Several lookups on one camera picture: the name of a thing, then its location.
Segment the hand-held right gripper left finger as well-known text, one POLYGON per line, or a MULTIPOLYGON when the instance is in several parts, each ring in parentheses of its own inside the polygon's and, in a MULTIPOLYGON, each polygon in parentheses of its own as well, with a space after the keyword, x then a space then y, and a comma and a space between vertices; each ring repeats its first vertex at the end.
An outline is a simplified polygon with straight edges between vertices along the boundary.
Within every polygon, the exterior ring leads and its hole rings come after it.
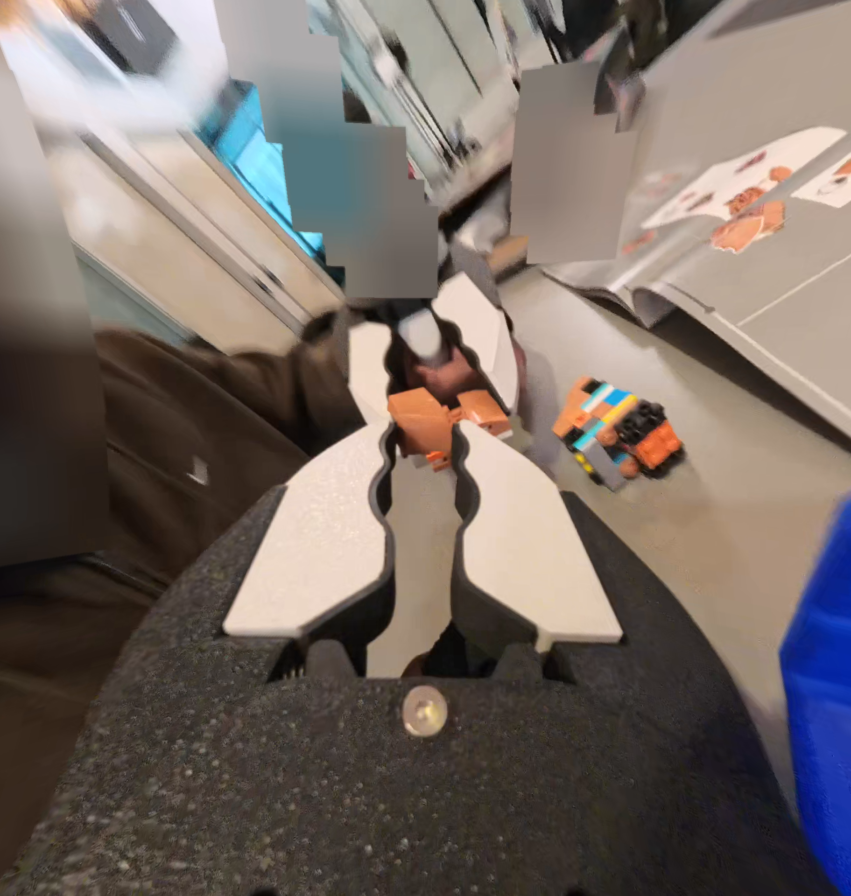
POLYGON ((302 639, 387 581, 394 546, 377 489, 393 469, 393 430, 369 424, 289 479, 225 616, 226 635, 302 639))

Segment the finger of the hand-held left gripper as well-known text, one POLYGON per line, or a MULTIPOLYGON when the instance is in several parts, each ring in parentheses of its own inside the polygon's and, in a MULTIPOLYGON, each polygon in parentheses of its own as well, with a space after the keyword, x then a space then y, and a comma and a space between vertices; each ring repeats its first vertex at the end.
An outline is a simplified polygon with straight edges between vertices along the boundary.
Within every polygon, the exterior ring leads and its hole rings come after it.
POLYGON ((485 379, 498 404, 516 415, 520 401, 520 364, 509 321, 465 273, 445 281, 431 302, 439 325, 451 336, 485 379))
POLYGON ((388 407, 387 353, 392 331, 381 322, 360 322, 348 334, 348 387, 367 425, 393 425, 388 407))

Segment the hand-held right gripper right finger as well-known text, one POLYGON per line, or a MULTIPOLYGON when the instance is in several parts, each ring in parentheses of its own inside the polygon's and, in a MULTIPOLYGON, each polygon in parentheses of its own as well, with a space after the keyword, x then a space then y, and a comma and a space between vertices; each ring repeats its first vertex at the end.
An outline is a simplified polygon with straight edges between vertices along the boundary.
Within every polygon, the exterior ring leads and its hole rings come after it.
POLYGON ((464 420, 452 429, 451 619, 485 654, 526 644, 619 644, 621 624, 554 481, 464 420))

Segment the brown brick assembly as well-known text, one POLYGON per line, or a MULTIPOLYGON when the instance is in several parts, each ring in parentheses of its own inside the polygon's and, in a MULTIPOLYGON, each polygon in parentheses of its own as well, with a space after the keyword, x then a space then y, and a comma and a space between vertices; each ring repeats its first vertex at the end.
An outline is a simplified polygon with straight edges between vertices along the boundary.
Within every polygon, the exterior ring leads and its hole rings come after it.
POLYGON ((425 388, 395 393, 388 398, 387 409, 398 435, 402 457, 440 472, 451 465, 452 428, 463 421, 500 439, 509 439, 512 426, 508 416, 487 390, 470 390, 457 397, 457 405, 442 405, 425 388))

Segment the person's left forearm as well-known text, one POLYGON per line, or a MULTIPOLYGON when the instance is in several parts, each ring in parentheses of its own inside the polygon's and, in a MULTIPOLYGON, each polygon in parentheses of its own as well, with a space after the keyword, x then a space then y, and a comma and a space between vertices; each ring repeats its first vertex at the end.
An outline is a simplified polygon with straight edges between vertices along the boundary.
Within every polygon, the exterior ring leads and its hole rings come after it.
POLYGON ((97 330, 111 493, 253 503, 362 428, 333 320, 283 355, 97 330))

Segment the person's left hand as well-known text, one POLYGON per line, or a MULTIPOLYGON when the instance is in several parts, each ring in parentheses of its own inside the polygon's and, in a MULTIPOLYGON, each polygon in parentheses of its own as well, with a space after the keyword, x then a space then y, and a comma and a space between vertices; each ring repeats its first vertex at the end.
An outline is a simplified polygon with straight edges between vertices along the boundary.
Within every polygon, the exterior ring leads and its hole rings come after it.
POLYGON ((448 360, 441 365, 424 364, 409 350, 406 350, 404 364, 407 389, 425 389, 448 408, 458 405, 462 393, 488 388, 484 377, 469 364, 458 346, 450 348, 448 360))

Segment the colourful brick assembly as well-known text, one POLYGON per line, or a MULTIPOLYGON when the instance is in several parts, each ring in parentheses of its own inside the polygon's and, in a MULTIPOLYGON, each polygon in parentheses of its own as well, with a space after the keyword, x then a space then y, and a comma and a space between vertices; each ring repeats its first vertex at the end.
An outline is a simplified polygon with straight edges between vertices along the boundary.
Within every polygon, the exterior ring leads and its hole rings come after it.
POLYGON ((553 433, 595 484, 617 492, 662 478, 686 457, 665 408, 590 376, 576 380, 553 433))

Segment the person's brown hoodie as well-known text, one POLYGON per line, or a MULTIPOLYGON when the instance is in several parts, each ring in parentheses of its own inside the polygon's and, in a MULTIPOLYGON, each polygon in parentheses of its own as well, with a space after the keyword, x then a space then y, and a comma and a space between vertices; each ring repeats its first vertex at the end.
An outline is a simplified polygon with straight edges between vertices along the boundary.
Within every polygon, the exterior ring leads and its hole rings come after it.
POLYGON ((90 704, 154 603, 308 455, 255 452, 218 471, 108 447, 112 533, 97 552, 0 570, 0 876, 42 819, 90 704))

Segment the grey instruction booklet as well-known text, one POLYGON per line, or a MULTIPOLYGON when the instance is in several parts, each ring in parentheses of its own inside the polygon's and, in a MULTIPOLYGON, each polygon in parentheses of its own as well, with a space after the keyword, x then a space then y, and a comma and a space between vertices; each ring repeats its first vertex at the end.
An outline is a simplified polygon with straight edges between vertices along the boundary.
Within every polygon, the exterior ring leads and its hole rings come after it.
POLYGON ((851 132, 644 174, 611 261, 543 273, 646 328, 686 312, 851 439, 851 132))

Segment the small blue plastic bin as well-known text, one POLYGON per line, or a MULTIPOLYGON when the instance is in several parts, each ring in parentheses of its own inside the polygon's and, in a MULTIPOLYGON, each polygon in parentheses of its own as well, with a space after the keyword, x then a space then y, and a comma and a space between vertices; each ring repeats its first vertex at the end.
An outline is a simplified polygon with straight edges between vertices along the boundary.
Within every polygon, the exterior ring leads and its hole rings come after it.
POLYGON ((851 895, 851 497, 837 510, 779 660, 802 827, 837 890, 851 895))

